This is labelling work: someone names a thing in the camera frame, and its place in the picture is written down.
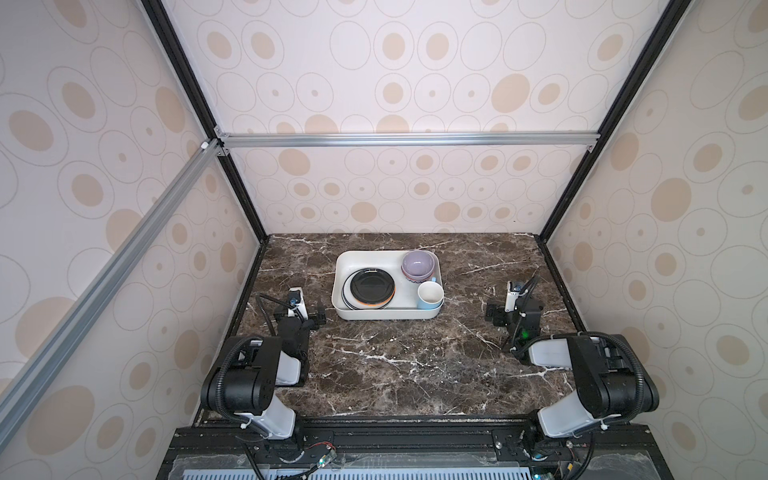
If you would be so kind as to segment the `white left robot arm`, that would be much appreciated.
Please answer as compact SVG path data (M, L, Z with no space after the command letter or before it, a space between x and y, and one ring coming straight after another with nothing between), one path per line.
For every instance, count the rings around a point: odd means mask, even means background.
M326 323L322 305L307 310L303 290L294 287L286 300L266 294L276 305L267 336L228 338L200 391L200 404L267 440L286 440L296 430L297 414L276 396L278 387L303 385L309 373L310 333Z

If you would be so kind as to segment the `orange bowl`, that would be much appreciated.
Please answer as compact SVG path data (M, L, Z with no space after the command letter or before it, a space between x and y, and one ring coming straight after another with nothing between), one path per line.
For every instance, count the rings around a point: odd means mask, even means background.
M390 301L385 301L385 302L376 303L376 304L368 304L364 302L359 302L357 300L353 300L351 303L351 305L355 309L359 309L359 310L383 309L383 308L386 308L389 304L390 304Z

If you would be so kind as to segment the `purple bowl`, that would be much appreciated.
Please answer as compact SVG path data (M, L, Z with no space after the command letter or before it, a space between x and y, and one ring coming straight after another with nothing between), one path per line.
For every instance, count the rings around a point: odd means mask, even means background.
M437 265L438 260L433 253L425 250L412 250L403 257L401 272L409 281L422 283L432 279Z

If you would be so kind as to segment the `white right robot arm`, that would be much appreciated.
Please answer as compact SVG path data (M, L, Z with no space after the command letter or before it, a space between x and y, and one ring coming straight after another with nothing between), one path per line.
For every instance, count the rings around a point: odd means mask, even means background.
M507 284L503 305L486 307L485 318L507 329L501 350L524 365L572 372L574 391L532 414L538 438L568 438L630 423L656 410L660 394L639 356L622 335L576 332L543 335L544 304L533 292L540 281Z

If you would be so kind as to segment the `light blue mug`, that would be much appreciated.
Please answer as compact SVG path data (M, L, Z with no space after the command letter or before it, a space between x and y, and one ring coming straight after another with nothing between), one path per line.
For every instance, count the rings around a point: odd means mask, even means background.
M444 289L435 278L421 283L417 289L417 308L419 310L435 310L444 301Z

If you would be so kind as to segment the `black bowl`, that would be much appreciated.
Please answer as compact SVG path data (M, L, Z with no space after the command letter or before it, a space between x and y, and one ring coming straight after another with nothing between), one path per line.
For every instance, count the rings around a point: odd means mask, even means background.
M390 301L394 298L396 284L386 271L366 268L356 272L351 281L351 292L355 300L368 304Z

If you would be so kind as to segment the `white plate teal line rim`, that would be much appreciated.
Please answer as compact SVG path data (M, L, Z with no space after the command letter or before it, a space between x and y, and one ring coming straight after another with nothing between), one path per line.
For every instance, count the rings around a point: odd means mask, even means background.
M344 281L344 283L342 285L342 289L341 289L341 300L342 300L343 304L345 305L345 307L347 309L349 309L349 310L357 310L358 309L358 307L354 303L355 298L354 298L354 296L352 295L352 292L351 292L351 281L352 281L352 279L353 279L353 277L355 275L356 275L356 272L353 272L350 275L348 275L346 277L346 279L345 279L345 281Z

